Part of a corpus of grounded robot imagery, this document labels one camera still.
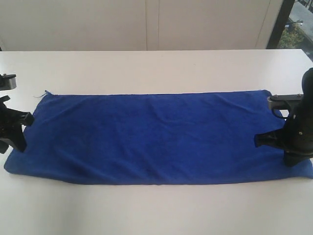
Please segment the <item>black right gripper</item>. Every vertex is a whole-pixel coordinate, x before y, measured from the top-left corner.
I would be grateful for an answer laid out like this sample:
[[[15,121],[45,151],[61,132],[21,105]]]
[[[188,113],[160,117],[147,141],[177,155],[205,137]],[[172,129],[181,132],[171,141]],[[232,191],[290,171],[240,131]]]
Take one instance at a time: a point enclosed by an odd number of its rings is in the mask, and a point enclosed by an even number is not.
[[[284,150],[284,164],[293,167],[313,157],[313,69],[302,77],[303,98],[279,131],[254,136],[255,147],[263,145]]]

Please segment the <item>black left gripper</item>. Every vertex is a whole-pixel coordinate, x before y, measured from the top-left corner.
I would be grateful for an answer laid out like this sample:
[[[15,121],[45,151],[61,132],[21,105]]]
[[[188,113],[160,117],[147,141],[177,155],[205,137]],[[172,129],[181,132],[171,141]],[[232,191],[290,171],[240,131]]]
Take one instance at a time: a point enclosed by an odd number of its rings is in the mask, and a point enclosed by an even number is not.
[[[8,95],[0,98],[0,153],[4,154],[8,147],[24,152],[26,140],[23,135],[22,125],[31,126],[34,117],[30,112],[22,112],[7,108],[5,102]]]

